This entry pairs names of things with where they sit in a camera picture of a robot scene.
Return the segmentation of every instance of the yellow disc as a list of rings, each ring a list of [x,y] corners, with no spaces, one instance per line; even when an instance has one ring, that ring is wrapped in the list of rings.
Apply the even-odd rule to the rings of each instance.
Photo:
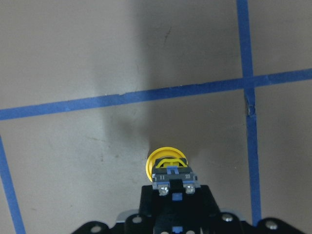
[[[173,158],[185,158],[186,156],[178,149],[173,147],[162,147],[149,155],[147,161],[146,161],[146,175],[152,181],[152,168],[156,162],[157,159],[163,158],[163,157],[173,157]]]

